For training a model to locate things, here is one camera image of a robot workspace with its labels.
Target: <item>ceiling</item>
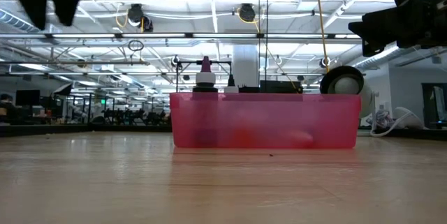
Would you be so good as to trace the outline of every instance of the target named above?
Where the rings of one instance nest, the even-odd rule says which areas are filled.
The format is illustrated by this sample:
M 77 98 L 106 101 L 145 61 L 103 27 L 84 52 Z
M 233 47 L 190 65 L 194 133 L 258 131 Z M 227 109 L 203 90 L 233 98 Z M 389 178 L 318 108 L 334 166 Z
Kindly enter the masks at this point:
M 126 11 L 132 3 L 141 3 L 145 14 L 154 24 L 154 33 L 257 33 L 255 24 L 242 22 L 233 12 L 241 3 L 251 3 L 257 13 L 259 29 L 263 33 L 320 33 L 320 10 L 317 0 L 81 0 L 73 26 L 61 25 L 54 15 L 54 7 L 49 1 L 47 12 L 47 32 L 51 33 L 135 33 L 137 28 L 126 21 Z M 0 9 L 24 21 L 29 21 L 26 13 L 17 0 L 0 0 Z M 391 8 L 393 0 L 321 0 L 321 13 L 325 33 L 351 34 L 348 30 L 350 22 L 360 21 L 361 15 L 375 10 Z M 15 27 L 0 22 L 2 33 L 24 33 Z M 58 40 L 58 45 L 42 43 L 41 40 L 2 39 L 8 50 L 26 50 L 28 54 L 20 53 L 30 61 L 47 61 L 56 56 L 56 61 L 109 61 L 113 70 L 119 73 L 139 72 L 171 72 L 170 62 L 174 56 L 181 60 L 200 60 L 204 56 L 211 59 L 231 61 L 233 45 L 241 41 L 233 40 L 194 40 L 194 39 L 144 39 L 145 48 L 141 52 L 129 50 L 129 40 L 111 39 L 64 39 Z M 258 44 L 257 40 L 244 44 Z M 261 54 L 265 56 L 266 46 L 261 43 Z M 319 40 L 269 40 L 268 49 L 280 61 L 287 72 L 320 73 L 323 69 L 318 61 L 324 57 L 323 44 Z M 348 64 L 362 57 L 361 41 L 334 40 L 326 45 L 327 54 L 332 60 L 331 66 Z M 15 59 L 0 55 L 3 60 Z M 144 61 L 145 65 L 135 65 L 134 61 Z M 269 58 L 269 73 L 276 73 L 277 68 L 273 58 Z M 79 68 L 74 65 L 48 66 L 54 71 L 97 72 L 92 66 Z M 191 65 L 187 72 L 199 71 L 199 66 Z M 213 66 L 213 71 L 222 73 L 221 66 Z M 136 75 L 133 80 L 147 88 L 170 88 L 169 79 L 175 76 L 160 77 L 155 75 Z M 227 75 L 219 76 L 218 83 L 226 83 Z M 117 86 L 109 82 L 107 77 L 97 79 L 103 85 Z M 187 83 L 194 83 L 194 76 Z

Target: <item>black cable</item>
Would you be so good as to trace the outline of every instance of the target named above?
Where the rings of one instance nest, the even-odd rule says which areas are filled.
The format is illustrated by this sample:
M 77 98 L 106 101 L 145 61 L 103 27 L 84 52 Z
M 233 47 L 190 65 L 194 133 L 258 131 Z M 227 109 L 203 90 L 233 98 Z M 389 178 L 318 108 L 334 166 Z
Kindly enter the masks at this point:
M 265 67 L 264 67 L 264 80 L 265 83 L 267 84 L 267 62 L 268 62 L 268 0 L 266 0 L 267 2 L 267 8 L 266 8 L 266 13 L 267 13 L 267 24 L 265 27 Z M 267 93 L 267 85 L 265 85 L 264 88 L 264 92 Z

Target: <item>computer monitor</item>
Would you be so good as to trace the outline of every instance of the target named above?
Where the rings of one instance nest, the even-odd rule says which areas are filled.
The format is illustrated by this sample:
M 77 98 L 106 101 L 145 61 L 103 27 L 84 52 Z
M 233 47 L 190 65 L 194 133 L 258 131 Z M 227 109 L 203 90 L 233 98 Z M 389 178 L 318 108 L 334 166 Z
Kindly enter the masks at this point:
M 39 105 L 41 102 L 40 90 L 21 90 L 15 92 L 15 105 Z

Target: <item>white pillar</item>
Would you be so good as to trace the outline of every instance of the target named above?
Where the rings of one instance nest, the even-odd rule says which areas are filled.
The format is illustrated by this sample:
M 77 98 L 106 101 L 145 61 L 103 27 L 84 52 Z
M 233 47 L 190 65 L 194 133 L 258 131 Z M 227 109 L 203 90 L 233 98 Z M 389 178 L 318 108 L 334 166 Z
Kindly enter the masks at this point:
M 259 55 L 257 45 L 233 46 L 235 86 L 259 87 Z

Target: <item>purple bottle cap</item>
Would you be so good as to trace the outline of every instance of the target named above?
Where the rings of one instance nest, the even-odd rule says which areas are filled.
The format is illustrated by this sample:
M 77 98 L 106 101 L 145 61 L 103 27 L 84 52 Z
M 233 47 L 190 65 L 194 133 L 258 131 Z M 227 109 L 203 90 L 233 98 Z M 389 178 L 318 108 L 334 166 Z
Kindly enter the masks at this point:
M 203 57 L 201 72 L 208 72 L 208 73 L 211 72 L 210 58 L 207 56 Z

